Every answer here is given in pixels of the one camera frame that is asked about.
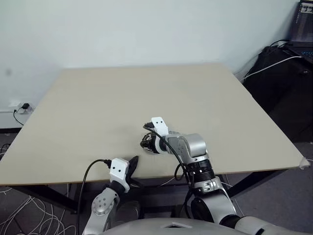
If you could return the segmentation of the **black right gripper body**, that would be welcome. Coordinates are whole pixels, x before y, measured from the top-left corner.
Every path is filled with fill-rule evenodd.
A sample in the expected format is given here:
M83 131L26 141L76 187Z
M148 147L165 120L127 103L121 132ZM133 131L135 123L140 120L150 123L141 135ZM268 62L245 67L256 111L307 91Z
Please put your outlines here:
M153 153L159 154L159 137L156 134L151 134L151 139L150 139L150 149Z

